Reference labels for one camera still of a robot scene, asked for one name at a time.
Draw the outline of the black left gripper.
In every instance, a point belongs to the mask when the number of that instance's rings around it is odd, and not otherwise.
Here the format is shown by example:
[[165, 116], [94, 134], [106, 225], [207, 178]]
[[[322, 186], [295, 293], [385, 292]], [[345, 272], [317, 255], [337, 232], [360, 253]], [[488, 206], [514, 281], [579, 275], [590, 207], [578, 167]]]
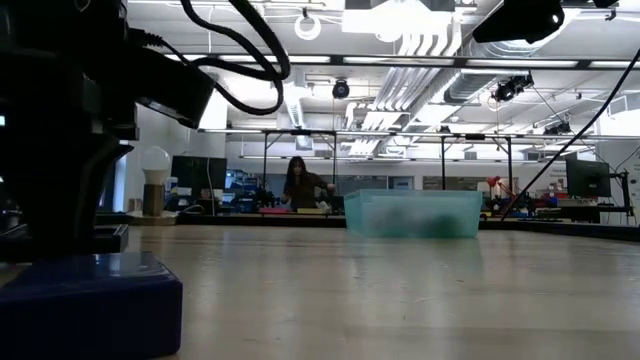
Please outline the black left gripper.
[[[0, 45], [0, 145], [103, 133], [132, 140], [139, 105], [196, 129], [213, 91], [213, 80], [195, 66], [141, 46], [68, 55]], [[29, 154], [6, 161], [0, 175], [20, 225], [91, 234], [108, 173], [132, 149], [99, 143], [49, 160]]]

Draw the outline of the glossy purple box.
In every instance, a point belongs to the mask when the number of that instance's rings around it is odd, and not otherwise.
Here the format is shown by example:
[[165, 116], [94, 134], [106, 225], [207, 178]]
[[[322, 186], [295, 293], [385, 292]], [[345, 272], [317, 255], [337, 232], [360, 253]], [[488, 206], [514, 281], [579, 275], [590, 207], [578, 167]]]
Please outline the glossy purple box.
[[0, 286], [0, 360], [174, 355], [182, 310], [182, 282], [151, 252], [40, 261]]

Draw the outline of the black plastic tray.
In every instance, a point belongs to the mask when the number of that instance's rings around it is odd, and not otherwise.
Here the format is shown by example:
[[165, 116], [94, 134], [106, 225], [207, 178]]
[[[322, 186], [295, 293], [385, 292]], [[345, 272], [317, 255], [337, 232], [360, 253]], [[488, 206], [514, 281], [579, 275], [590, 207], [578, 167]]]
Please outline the black plastic tray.
[[27, 224], [0, 233], [0, 262], [24, 263], [79, 254], [118, 253], [128, 246], [129, 226], [99, 225], [74, 238], [56, 226], [31, 229]]

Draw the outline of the white bulb brass lamp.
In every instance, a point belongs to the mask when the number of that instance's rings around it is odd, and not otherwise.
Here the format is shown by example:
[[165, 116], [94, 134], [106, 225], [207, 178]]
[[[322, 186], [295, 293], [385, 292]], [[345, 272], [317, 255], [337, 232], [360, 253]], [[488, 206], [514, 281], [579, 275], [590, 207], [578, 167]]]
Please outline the white bulb brass lamp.
[[166, 211], [165, 182], [169, 177], [171, 157], [162, 148], [146, 148], [140, 158], [140, 168], [144, 175], [141, 199], [133, 199], [132, 208], [127, 213], [130, 223], [135, 226], [174, 226], [177, 214]]

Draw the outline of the white light panel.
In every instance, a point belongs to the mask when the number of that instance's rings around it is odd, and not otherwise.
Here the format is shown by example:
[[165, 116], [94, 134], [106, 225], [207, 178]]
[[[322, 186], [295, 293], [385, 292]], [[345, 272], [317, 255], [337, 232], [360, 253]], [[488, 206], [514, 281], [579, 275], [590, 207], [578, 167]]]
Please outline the white light panel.
[[446, 28], [453, 17], [450, 12], [434, 12], [426, 7], [345, 10], [341, 31], [383, 36], [435, 33]]

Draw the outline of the black computer monitor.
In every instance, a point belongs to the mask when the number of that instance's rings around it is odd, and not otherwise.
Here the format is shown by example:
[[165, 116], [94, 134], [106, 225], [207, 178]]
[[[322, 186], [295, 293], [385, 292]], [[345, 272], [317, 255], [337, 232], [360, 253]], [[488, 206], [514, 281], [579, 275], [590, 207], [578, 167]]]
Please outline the black computer monitor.
[[198, 156], [174, 156], [171, 176], [179, 187], [199, 192], [202, 188], [224, 189], [227, 159]]
[[567, 192], [577, 197], [610, 197], [609, 166], [604, 162], [567, 160]]

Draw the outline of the person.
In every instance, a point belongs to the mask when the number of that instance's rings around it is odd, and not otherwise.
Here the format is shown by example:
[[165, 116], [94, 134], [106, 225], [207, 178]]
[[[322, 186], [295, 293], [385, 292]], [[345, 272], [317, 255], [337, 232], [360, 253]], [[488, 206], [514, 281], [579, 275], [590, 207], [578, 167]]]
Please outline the person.
[[215, 216], [219, 208], [218, 199], [210, 188], [201, 188], [195, 203], [203, 209], [203, 213]]
[[292, 157], [287, 167], [281, 202], [288, 204], [293, 211], [300, 208], [316, 208], [316, 189], [331, 194], [335, 190], [335, 185], [309, 172], [302, 157]]

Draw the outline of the red desk lamp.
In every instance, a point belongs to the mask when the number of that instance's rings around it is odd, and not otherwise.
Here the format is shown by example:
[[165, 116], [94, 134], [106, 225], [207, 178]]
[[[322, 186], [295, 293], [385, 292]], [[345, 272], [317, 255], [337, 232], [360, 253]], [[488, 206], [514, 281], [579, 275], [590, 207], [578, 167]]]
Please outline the red desk lamp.
[[491, 198], [503, 198], [508, 194], [508, 188], [504, 187], [500, 176], [487, 177], [486, 184], [489, 187], [489, 194]]

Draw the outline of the black bar with light strips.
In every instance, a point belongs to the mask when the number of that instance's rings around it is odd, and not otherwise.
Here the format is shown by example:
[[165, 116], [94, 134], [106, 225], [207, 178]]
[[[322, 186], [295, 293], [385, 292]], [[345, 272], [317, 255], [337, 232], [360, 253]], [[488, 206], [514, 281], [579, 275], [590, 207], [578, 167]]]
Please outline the black bar with light strips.
[[383, 55], [290, 55], [292, 66], [351, 66], [351, 67], [410, 67], [452, 68], [477, 70], [546, 70], [546, 71], [640, 71], [640, 58], [618, 59], [547, 59], [532, 58], [475, 58], [446, 56], [383, 56]]

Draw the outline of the translucent green plastic bin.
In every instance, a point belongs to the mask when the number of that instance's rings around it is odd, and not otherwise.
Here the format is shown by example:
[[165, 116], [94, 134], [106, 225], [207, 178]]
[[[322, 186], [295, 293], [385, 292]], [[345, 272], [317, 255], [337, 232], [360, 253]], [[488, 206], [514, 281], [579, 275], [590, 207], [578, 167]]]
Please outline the translucent green plastic bin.
[[474, 238], [478, 191], [363, 189], [344, 196], [347, 229], [373, 238]]

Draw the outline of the silver ventilation duct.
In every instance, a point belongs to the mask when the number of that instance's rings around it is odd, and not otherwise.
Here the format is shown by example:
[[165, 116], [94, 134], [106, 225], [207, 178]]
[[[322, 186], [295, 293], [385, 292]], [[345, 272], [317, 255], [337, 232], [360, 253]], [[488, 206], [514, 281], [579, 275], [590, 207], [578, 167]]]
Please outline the silver ventilation duct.
[[[461, 51], [461, 55], [479, 58], [529, 58], [539, 52], [546, 43], [546, 40], [534, 44], [528, 44], [524, 40], [513, 40], [479, 44], [472, 40]], [[525, 76], [527, 73], [524, 69], [458, 69], [454, 81], [444, 91], [444, 101], [451, 104], [468, 102], [497, 81], [513, 76]]]

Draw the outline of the black background rig frame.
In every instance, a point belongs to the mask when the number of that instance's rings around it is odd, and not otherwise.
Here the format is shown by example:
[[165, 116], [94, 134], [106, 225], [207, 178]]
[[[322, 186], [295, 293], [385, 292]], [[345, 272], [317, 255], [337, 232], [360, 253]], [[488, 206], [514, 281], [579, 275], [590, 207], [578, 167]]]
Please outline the black background rig frame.
[[482, 134], [482, 133], [453, 133], [451, 135], [442, 135], [440, 137], [440, 164], [441, 164], [441, 189], [446, 189], [446, 152], [452, 146], [445, 145], [446, 138], [453, 138], [455, 141], [458, 140], [466, 140], [466, 141], [484, 141], [491, 140], [500, 150], [507, 154], [507, 165], [508, 165], [508, 181], [509, 181], [509, 190], [514, 190], [513, 184], [513, 140], [511, 136], [508, 135], [497, 135], [497, 134]]
[[291, 136], [317, 136], [320, 137], [325, 143], [329, 146], [329, 148], [333, 152], [332, 158], [332, 181], [335, 182], [337, 178], [337, 140], [338, 135], [335, 130], [320, 130], [320, 129], [303, 129], [303, 128], [293, 128], [293, 129], [264, 129], [261, 131], [264, 135], [264, 145], [263, 145], [263, 155], [262, 155], [262, 180], [261, 180], [261, 189], [265, 190], [267, 185], [267, 156], [268, 149], [277, 142], [283, 135], [291, 135]]

